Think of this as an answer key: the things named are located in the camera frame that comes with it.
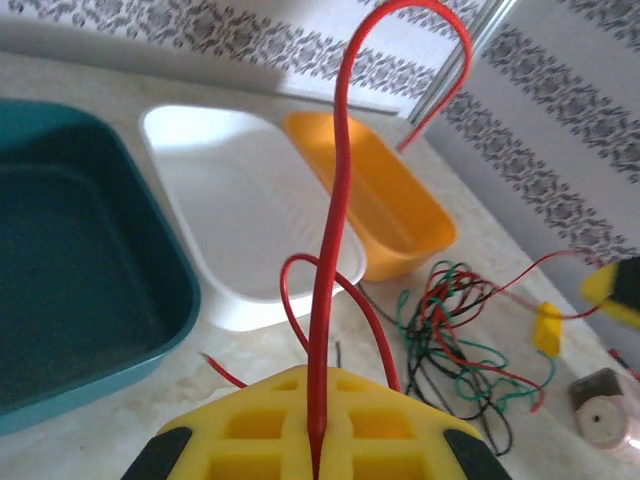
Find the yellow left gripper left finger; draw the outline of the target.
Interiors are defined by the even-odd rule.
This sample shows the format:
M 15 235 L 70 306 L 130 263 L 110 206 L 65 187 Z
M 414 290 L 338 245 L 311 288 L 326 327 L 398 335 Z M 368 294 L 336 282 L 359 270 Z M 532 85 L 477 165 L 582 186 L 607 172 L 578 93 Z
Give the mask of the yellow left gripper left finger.
M 124 479 L 311 479 L 306 368 L 297 366 L 165 424 Z

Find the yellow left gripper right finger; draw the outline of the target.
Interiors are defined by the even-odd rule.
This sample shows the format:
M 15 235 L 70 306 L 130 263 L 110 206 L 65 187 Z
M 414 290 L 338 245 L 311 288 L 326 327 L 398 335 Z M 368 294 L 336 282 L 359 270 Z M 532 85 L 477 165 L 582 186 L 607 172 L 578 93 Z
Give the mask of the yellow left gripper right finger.
M 325 479 L 508 479 L 468 422 L 346 370 L 328 371 Z

